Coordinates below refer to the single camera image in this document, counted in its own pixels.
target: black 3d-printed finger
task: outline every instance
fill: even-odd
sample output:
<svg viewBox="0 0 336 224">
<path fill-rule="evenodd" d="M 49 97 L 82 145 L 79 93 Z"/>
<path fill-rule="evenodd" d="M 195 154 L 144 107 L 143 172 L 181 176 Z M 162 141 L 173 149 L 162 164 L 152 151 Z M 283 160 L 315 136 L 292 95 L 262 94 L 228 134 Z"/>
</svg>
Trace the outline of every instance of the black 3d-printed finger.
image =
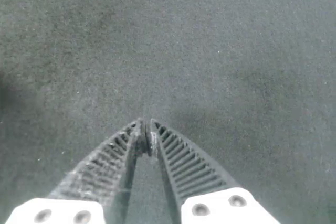
<svg viewBox="0 0 336 224">
<path fill-rule="evenodd" d="M 180 222 L 181 206 L 196 195 L 240 185 L 201 148 L 177 131 L 152 119 L 150 153 L 157 156 L 174 223 Z"/>
<path fill-rule="evenodd" d="M 144 136 L 141 119 L 130 123 L 79 162 L 48 198 L 96 201 L 112 223 L 122 223 Z"/>
</svg>

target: white bracket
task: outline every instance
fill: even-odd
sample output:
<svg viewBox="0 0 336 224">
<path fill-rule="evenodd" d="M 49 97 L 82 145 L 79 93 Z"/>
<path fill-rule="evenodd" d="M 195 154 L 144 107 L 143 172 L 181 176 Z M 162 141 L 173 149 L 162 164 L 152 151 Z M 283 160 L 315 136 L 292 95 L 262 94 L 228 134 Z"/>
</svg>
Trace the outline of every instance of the white bracket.
<svg viewBox="0 0 336 224">
<path fill-rule="evenodd" d="M 105 224 L 97 202 L 32 199 L 14 209 L 6 224 Z"/>
<path fill-rule="evenodd" d="M 182 224 L 279 224 L 243 188 L 231 188 L 188 198 L 181 207 Z"/>
</svg>

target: screw hole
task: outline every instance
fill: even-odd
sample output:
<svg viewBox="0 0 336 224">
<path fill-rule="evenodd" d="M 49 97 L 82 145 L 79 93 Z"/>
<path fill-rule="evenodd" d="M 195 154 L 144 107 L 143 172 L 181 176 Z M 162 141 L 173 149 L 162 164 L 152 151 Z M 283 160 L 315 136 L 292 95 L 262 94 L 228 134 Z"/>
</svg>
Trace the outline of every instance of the screw hole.
<svg viewBox="0 0 336 224">
<path fill-rule="evenodd" d="M 35 223 L 43 223 L 47 221 L 51 216 L 51 210 L 50 209 L 45 209 L 39 212 L 34 219 Z"/>
<path fill-rule="evenodd" d="M 78 212 L 73 219 L 75 224 L 87 224 L 91 219 L 91 213 L 89 211 Z"/>
<path fill-rule="evenodd" d="M 243 207 L 243 206 L 246 206 L 247 204 L 246 200 L 242 196 L 239 196 L 239 195 L 231 196 L 229 199 L 229 203 L 233 207 Z"/>
<path fill-rule="evenodd" d="M 209 208 L 204 204 L 195 204 L 192 212 L 195 216 L 207 216 L 210 214 Z"/>
</svg>

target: gray fabric surface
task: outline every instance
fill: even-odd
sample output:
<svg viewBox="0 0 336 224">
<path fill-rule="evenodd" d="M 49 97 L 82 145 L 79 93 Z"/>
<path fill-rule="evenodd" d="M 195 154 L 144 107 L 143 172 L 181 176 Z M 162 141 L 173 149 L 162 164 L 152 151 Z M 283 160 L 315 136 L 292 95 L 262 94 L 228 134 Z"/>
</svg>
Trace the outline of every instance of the gray fabric surface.
<svg viewBox="0 0 336 224">
<path fill-rule="evenodd" d="M 335 12 L 335 0 L 0 0 L 0 222 L 142 116 L 210 153 L 280 222 L 328 223 Z M 128 223 L 169 223 L 157 164 L 138 169 Z"/>
</svg>

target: felt surface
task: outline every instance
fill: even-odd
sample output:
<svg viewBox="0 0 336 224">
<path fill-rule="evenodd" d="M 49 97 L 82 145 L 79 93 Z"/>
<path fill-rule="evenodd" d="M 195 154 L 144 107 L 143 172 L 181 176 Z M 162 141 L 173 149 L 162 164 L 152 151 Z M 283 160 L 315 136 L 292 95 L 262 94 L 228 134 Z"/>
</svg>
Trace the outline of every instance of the felt surface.
<svg viewBox="0 0 336 224">
<path fill-rule="evenodd" d="M 281 223 L 328 223 L 335 12 L 335 0 L 0 0 L 0 222 L 141 116 L 189 137 Z M 170 223 L 157 164 L 138 169 L 127 222 Z"/>
</svg>

